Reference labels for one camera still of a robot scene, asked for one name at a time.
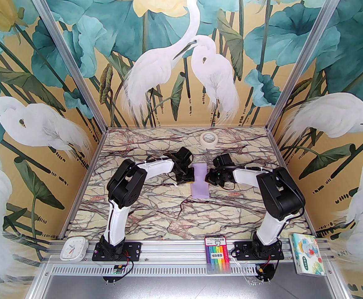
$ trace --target painted wall mural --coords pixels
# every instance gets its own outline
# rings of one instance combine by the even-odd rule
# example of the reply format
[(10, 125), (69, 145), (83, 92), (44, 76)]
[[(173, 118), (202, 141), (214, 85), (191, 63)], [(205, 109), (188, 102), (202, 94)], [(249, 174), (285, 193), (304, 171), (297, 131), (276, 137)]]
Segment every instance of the painted wall mural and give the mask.
[[(264, 125), (323, 1), (47, 3), (107, 124), (155, 127)], [(314, 57), (336, 48), (335, 32)]]
[(68, 72), (46, 59), (65, 67), (31, 0), (19, 1), (0, 0), (0, 298), (25, 296), (101, 137)]
[(305, 193), (317, 235), (337, 253), (353, 298), (363, 298), (363, 0), (341, 0), (316, 58), (272, 130)]

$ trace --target marble pattern surface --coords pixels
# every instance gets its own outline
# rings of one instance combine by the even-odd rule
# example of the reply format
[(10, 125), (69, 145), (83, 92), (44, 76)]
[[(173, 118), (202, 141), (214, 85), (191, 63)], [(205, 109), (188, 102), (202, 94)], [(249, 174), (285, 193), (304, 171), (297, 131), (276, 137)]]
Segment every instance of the marble pattern surface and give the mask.
[[(106, 139), (68, 236), (99, 239), (105, 230), (109, 204), (106, 184), (125, 158), (144, 161), (166, 151), (187, 147), (194, 162), (207, 162), (229, 153), (235, 164), (274, 168), (277, 160), (263, 128), (213, 128), (219, 140), (215, 149), (200, 145), (207, 128), (115, 129)], [(209, 199), (193, 199), (189, 184), (174, 185), (167, 175), (146, 181), (139, 199), (131, 207), (126, 223), (126, 239), (202, 239), (209, 234), (227, 238), (250, 238), (259, 227), (265, 208), (258, 188), (228, 183), (229, 191), (209, 185)], [(292, 221), (282, 231), (308, 232), (305, 219)]]

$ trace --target tape roll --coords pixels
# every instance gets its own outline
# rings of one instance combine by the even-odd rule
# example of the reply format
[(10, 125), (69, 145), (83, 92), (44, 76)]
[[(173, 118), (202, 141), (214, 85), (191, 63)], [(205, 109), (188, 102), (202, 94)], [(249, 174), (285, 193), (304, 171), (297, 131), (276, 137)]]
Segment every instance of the tape roll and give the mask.
[(201, 145), (207, 149), (213, 149), (217, 145), (219, 138), (213, 132), (203, 132), (199, 138)]

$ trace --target white clock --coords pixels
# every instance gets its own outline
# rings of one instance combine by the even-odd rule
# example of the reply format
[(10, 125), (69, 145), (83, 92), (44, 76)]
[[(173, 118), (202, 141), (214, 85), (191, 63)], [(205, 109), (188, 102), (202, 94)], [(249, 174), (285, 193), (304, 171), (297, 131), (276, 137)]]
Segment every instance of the white clock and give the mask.
[(59, 258), (63, 261), (80, 262), (86, 255), (88, 246), (89, 241), (85, 237), (71, 237), (65, 242)]

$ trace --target pack of markers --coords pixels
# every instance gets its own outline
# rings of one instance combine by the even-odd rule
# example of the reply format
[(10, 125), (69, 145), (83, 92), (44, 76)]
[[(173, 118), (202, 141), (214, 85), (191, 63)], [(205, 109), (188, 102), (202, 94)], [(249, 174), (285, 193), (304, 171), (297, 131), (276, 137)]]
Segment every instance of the pack of markers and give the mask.
[(230, 273), (230, 258), (228, 256), (226, 238), (222, 235), (205, 237), (205, 252), (207, 273)]

